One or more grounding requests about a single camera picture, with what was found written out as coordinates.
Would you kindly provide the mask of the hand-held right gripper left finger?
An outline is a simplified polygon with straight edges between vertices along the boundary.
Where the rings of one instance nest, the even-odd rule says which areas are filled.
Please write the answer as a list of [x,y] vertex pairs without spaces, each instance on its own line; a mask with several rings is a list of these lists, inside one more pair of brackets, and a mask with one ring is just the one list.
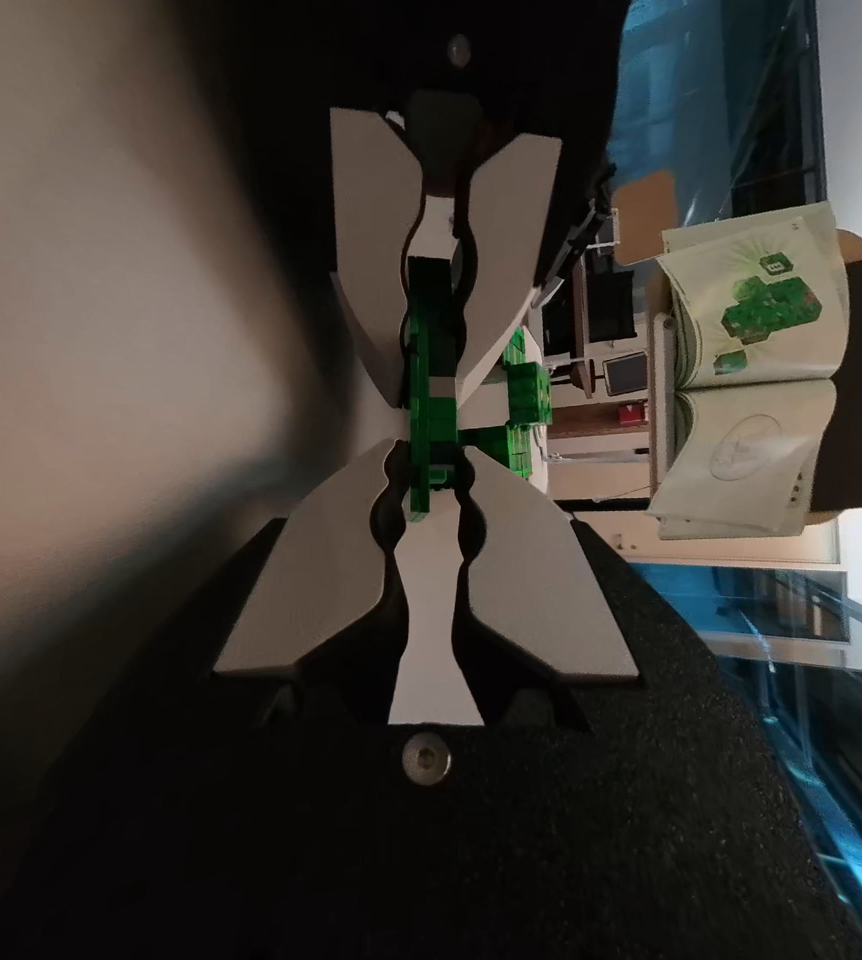
[[409,606],[395,551],[409,450],[384,438],[313,489],[288,515],[219,654],[224,676],[292,677],[339,637],[376,630],[400,658]]

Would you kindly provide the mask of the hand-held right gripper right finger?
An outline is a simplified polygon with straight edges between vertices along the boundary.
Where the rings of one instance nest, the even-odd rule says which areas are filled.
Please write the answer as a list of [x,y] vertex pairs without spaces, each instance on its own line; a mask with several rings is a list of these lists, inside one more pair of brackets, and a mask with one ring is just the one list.
[[629,644],[568,515],[485,452],[462,455],[459,545],[474,620],[554,679],[635,682]]

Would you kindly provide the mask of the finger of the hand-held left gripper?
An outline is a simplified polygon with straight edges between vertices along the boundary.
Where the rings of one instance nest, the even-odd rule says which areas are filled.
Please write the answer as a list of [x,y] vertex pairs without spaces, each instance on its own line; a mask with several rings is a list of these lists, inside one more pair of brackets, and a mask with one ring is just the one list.
[[467,220],[476,259],[462,309],[458,406],[483,383],[533,298],[560,150],[558,138],[522,133],[471,178]]
[[330,109],[341,313],[356,353],[392,408],[402,404],[404,255],[423,212],[423,171],[397,126],[375,112]]

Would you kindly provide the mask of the green lego panel assembly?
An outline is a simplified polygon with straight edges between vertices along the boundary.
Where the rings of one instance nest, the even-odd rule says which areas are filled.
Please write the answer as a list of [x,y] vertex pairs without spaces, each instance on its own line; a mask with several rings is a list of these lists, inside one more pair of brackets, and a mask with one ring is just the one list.
[[463,304],[452,282],[451,262],[410,256],[406,264],[406,400],[409,412],[408,519],[423,521],[432,493],[465,497],[472,471],[458,426],[457,367],[466,341]]

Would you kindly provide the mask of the large green lego build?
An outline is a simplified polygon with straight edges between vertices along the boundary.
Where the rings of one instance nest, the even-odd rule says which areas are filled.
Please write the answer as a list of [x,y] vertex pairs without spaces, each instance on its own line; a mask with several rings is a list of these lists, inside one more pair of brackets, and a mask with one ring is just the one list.
[[545,446],[553,419],[549,371],[530,331],[518,326],[510,336],[500,369],[507,387],[509,468],[533,486],[547,486]]

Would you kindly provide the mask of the small grey monitor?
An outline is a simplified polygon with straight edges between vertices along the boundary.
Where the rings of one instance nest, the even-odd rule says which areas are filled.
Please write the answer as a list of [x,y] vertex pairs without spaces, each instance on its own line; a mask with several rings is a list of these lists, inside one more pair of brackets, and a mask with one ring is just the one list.
[[610,398],[645,392],[649,386],[649,356],[645,351],[620,354],[603,361],[606,394]]

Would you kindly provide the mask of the paned window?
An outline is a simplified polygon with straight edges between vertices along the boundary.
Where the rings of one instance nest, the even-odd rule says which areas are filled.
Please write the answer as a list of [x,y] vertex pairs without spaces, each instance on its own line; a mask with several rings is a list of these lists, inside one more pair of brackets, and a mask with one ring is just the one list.
[[669,173],[683,226],[824,201],[815,2],[632,2],[607,154],[615,187]]

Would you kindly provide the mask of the open instruction booklet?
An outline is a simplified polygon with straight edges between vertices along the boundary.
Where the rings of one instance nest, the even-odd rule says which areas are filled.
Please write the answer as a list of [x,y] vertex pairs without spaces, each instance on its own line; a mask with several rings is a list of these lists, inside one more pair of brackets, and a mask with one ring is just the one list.
[[656,263],[675,338],[658,538],[800,535],[849,333],[830,202],[666,230]]

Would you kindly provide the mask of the glass partition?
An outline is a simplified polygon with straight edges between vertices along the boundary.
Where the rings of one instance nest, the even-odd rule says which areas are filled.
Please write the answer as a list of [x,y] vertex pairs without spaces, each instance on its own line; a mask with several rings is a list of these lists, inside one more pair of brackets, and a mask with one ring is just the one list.
[[635,562],[744,696],[862,926],[862,612],[838,574]]

